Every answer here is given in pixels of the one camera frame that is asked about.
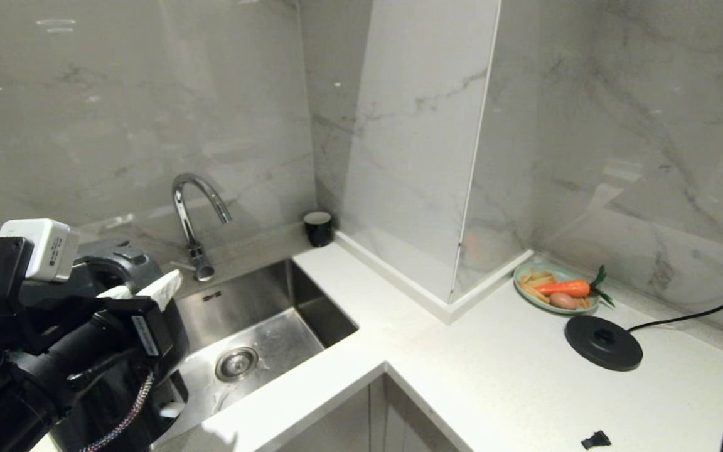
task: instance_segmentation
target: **sink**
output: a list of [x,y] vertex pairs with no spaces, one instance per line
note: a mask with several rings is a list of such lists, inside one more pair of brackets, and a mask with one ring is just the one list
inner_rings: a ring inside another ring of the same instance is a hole
[[177,300],[190,354],[186,408],[155,444],[226,409],[358,327],[292,260]]

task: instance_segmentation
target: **white baseboard trim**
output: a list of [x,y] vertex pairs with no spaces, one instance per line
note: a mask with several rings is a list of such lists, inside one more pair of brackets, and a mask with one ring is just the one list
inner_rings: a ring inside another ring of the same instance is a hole
[[373,269],[376,274],[383,277],[389,283],[395,286],[401,292],[404,292],[407,297],[414,300],[417,304],[422,306],[434,317],[446,325],[450,325],[457,318],[461,317],[465,312],[470,311],[473,306],[479,303],[479,301],[485,299],[487,295],[490,295],[493,290],[500,286],[504,280],[511,274],[515,267],[525,262],[528,258],[534,255],[534,251],[527,250],[524,254],[515,258],[505,266],[494,271],[484,281],[476,285],[473,289],[460,298],[453,305],[449,305],[444,300],[441,300],[436,295],[431,294],[424,287],[411,280],[405,274],[402,274],[398,269],[394,268],[390,264],[382,260],[381,257],[372,254],[368,249],[361,244],[356,243],[355,240],[351,239],[341,231],[336,231],[334,234],[334,241],[339,246],[345,249],[356,257],[359,261],[364,263],[366,266]]

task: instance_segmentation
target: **power cord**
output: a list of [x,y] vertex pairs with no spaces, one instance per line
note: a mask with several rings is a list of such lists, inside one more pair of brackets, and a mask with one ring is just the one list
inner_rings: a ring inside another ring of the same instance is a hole
[[662,325],[663,323],[673,323],[674,321],[691,320],[691,318],[704,317],[705,315],[714,314],[715,312],[721,311],[722,309],[723,309],[723,305],[714,307],[710,311],[699,312],[698,314],[683,315],[682,317],[669,318],[669,320],[649,321],[649,323],[642,323],[638,326],[632,326],[630,329],[626,330],[626,332],[631,333],[632,331],[639,330],[639,329],[645,328],[647,326]]

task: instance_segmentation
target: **white sensor box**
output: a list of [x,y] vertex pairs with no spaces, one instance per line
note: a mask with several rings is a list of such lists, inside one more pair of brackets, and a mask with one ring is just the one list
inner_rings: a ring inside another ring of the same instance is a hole
[[49,218],[10,220],[2,225],[0,237],[24,237],[32,243],[26,279],[64,283],[72,275],[80,232]]

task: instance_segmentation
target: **carrot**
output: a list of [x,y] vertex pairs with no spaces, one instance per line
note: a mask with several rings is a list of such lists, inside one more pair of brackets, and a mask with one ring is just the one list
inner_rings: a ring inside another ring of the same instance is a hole
[[571,295],[574,298],[586,297],[591,292],[591,285],[587,281],[575,279],[573,281],[555,282],[552,284],[544,284],[535,286],[534,290],[543,295],[551,295],[556,292]]

